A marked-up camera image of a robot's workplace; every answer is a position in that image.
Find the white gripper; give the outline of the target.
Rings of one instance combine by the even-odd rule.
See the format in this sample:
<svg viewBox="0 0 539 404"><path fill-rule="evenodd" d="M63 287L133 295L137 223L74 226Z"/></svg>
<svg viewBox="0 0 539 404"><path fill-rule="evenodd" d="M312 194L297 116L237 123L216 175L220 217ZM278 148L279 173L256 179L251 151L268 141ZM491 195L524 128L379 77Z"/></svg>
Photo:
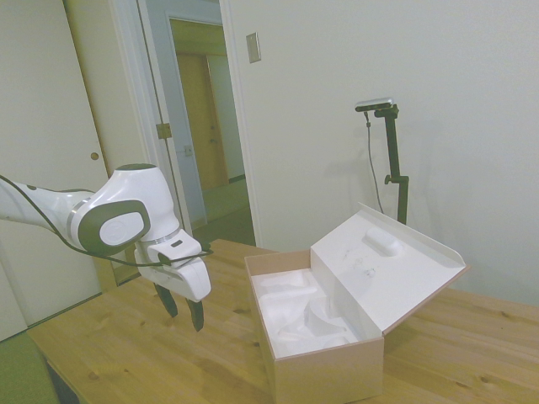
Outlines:
<svg viewBox="0 0 539 404"><path fill-rule="evenodd" d="M178 315L178 307L171 291L188 298L185 301L197 332L205 324L201 300L211 291L205 263L198 257L201 252L198 242L182 242L176 247L173 243L144 245L138 242L135 250L139 272L155 283L157 296L172 318Z"/></svg>

